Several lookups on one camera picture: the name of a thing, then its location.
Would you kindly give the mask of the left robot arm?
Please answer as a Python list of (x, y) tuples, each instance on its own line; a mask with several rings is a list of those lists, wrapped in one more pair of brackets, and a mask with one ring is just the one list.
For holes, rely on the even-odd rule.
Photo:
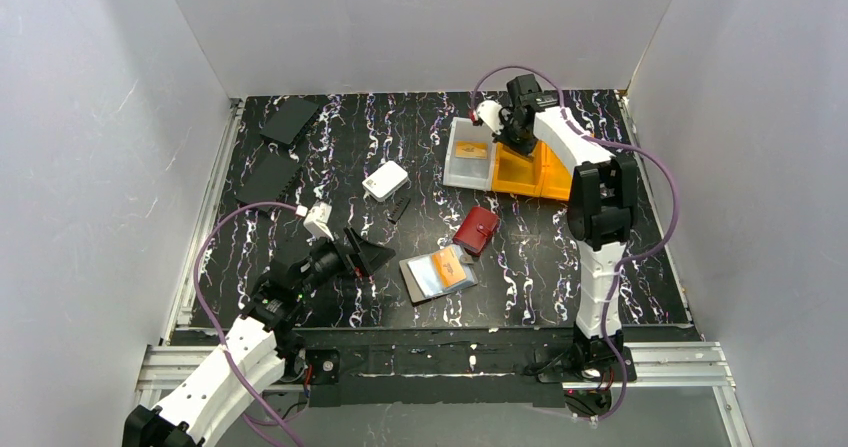
[(267, 404), (268, 386), (290, 374), (305, 348), (294, 330), (305, 295), (337, 278), (370, 277), (395, 254), (346, 228), (342, 239), (320, 239), (299, 261), (272, 260), (212, 352), (169, 395), (127, 416), (123, 445), (216, 445), (252, 403)]

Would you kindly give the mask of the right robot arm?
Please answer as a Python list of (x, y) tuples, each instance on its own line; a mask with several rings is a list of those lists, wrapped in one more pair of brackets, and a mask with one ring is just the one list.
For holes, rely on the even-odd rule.
[(580, 250), (581, 297), (575, 325), (587, 340), (621, 329), (618, 282), (635, 223), (637, 166), (580, 127), (561, 91), (546, 92), (532, 74), (507, 84), (509, 101), (480, 102), (475, 114), (495, 141), (529, 156), (543, 143), (569, 171), (567, 227)]

